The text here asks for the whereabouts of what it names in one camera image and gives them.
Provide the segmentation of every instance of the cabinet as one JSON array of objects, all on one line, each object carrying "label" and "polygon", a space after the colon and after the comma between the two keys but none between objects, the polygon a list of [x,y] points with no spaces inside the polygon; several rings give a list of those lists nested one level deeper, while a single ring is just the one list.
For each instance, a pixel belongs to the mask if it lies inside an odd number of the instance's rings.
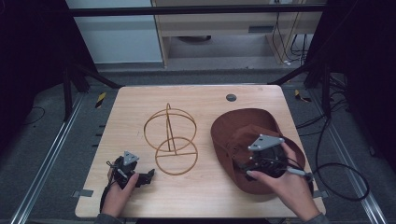
[{"label": "cabinet", "polygon": [[[292,0],[293,4],[323,3],[325,0]],[[265,5],[273,4],[270,0],[151,0],[154,7],[177,6],[222,6],[222,5]],[[321,12],[282,12],[279,13],[225,13],[193,15],[158,15],[155,16],[158,36],[167,65],[167,55],[172,36],[194,35],[248,35],[261,32],[266,35],[268,43],[278,62],[286,58],[294,35],[313,34],[318,25]]]},{"label": "cabinet", "polygon": [[[70,8],[151,7],[149,0],[66,0]],[[75,17],[98,69],[128,67],[128,63],[162,63],[154,17]]]}]

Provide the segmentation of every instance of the person's left hand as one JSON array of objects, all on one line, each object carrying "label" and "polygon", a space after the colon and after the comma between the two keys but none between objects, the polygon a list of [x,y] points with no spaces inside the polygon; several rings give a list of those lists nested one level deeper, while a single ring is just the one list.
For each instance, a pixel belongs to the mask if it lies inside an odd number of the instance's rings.
[{"label": "person's left hand", "polygon": [[121,214],[134,191],[134,185],[138,177],[138,173],[132,175],[124,189],[122,189],[117,182],[111,185],[103,204],[103,214],[112,217],[118,217]]}]

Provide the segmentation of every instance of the white cabinet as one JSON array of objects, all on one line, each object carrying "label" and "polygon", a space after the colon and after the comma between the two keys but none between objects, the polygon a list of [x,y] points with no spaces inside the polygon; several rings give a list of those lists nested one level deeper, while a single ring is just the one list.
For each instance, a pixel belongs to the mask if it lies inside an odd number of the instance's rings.
[{"label": "white cabinet", "polygon": [[[149,0],[66,2],[70,8],[151,7]],[[75,17],[75,20],[97,65],[163,62],[153,16]]]}]

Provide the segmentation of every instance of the metal bracket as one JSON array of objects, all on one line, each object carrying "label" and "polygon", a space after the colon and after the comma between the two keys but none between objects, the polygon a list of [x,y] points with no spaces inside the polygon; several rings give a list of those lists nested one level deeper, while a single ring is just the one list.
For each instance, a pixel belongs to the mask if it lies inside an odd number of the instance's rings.
[{"label": "metal bracket", "polygon": [[315,190],[314,191],[313,198],[328,198],[328,197],[330,197],[330,194],[329,194],[329,192],[327,192],[327,190],[323,190],[323,191]]},{"label": "metal bracket", "polygon": [[81,191],[75,190],[72,193],[73,198],[79,198],[80,196],[91,197],[92,195],[93,195],[93,190],[91,190],[91,189],[82,189]]},{"label": "metal bracket", "polygon": [[250,151],[261,151],[268,147],[274,147],[285,142],[285,139],[281,137],[273,137],[270,135],[260,134],[259,138],[249,147]]},{"label": "metal bracket", "polygon": [[138,160],[139,158],[136,155],[132,154],[129,151],[124,151],[124,161],[123,161],[124,166],[132,164],[134,161],[138,161]]}]

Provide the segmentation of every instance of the sleeve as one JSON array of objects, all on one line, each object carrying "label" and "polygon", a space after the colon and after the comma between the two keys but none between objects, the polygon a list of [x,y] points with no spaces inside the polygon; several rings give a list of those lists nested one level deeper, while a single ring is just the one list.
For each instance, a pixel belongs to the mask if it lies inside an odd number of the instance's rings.
[{"label": "sleeve", "polygon": [[327,219],[322,213],[313,217],[311,220],[306,221],[304,224],[331,224],[329,219]]},{"label": "sleeve", "polygon": [[121,222],[112,216],[101,213],[96,217],[94,224],[121,224]]}]

